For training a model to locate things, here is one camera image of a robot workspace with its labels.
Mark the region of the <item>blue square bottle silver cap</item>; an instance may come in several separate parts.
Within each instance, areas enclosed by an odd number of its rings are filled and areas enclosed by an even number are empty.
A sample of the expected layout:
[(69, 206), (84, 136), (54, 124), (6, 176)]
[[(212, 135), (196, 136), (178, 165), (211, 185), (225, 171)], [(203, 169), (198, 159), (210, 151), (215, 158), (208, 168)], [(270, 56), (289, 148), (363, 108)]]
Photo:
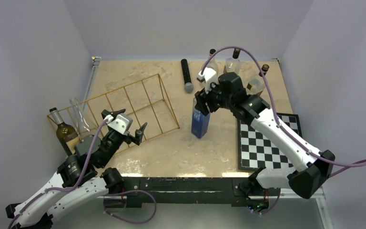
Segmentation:
[(196, 104), (197, 101), (196, 98), (194, 98), (191, 132), (194, 136), (200, 139), (207, 133), (211, 114), (203, 115), (198, 109), (195, 108)]

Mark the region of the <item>clear bottle dark label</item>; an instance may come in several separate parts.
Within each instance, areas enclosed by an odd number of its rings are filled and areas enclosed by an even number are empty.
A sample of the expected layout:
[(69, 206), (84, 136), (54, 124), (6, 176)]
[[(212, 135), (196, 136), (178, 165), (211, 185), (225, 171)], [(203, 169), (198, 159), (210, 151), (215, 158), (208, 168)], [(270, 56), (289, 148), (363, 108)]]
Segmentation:
[(76, 127), (79, 132), (80, 138), (91, 135), (92, 125), (89, 123), (85, 112), (82, 110), (80, 103), (76, 97), (69, 99), (72, 109), (75, 113)]

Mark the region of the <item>clear bottle round emblem label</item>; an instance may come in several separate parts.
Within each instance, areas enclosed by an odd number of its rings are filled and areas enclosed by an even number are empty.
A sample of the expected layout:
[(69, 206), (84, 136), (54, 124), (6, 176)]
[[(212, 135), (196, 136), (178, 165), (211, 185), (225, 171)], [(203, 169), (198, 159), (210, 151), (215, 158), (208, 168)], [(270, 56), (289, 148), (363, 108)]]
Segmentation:
[(235, 48), (232, 57), (226, 59), (223, 73), (236, 73), (239, 75), (241, 69), (241, 62), (239, 60), (240, 49)]

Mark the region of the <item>clear square bottle gold label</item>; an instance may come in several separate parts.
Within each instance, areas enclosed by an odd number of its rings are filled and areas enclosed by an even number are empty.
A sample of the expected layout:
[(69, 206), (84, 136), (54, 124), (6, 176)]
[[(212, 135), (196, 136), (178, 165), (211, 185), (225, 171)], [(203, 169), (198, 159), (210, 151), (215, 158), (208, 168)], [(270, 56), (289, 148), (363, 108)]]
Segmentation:
[(268, 64), (263, 64), (262, 71), (257, 74), (254, 74), (249, 78), (248, 84), (246, 86), (246, 92), (250, 95), (255, 94), (260, 96), (265, 89), (265, 83), (262, 77), (262, 72), (266, 75), (267, 71), (269, 70)]

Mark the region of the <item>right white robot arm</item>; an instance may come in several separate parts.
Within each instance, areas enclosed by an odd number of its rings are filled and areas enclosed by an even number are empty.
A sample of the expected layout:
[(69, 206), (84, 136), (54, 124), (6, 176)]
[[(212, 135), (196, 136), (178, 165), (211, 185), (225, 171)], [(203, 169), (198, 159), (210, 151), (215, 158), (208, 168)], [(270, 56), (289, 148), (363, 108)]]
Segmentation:
[(236, 73), (220, 76), (211, 68), (198, 73), (204, 88), (195, 93), (196, 109), (208, 115), (225, 108), (233, 116), (260, 132), (271, 141), (293, 165), (290, 168), (260, 167), (248, 178), (248, 187), (254, 194), (268, 188), (287, 188), (298, 196), (309, 199), (330, 177), (335, 155), (307, 143), (286, 125), (257, 95), (249, 95)]

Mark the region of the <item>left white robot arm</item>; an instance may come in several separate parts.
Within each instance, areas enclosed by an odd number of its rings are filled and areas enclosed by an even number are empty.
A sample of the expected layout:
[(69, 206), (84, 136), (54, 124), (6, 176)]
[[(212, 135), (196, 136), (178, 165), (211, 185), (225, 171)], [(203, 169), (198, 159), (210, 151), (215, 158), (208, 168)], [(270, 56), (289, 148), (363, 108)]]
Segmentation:
[(133, 120), (125, 109), (102, 111), (103, 121), (89, 130), (49, 181), (29, 199), (5, 208), (10, 229), (49, 229), (54, 221), (96, 197), (126, 195), (123, 176), (116, 168), (98, 175), (123, 143), (140, 145), (147, 123), (131, 135)]

